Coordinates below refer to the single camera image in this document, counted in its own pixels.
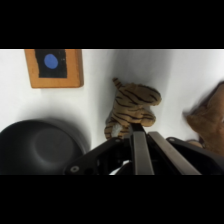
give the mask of white wall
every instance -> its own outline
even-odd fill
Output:
[[[151,108],[164,137],[197,138],[183,113],[224,80],[224,50],[83,50],[80,89],[32,89],[24,50],[0,50],[0,131],[26,119],[54,119],[86,150],[105,141],[104,126],[115,96],[113,77],[157,88],[163,102]]]

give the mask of blue dot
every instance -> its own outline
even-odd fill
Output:
[[[46,55],[44,63],[50,69],[55,69],[58,67],[58,59],[53,54]]]

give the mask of striped stuffed animal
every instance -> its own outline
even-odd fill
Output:
[[[131,123],[140,123],[151,127],[156,117],[146,111],[144,106],[156,106],[161,102],[161,95],[155,89],[143,85],[128,84],[123,86],[116,78],[113,79],[118,93],[114,102],[111,118],[105,128],[105,136],[123,138],[129,133]]]

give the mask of framed picture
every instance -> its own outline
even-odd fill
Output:
[[[80,49],[25,49],[32,88],[83,86]]]

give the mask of black round object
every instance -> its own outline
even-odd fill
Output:
[[[67,133],[42,121],[19,122],[0,134],[0,175],[63,175],[82,155]]]

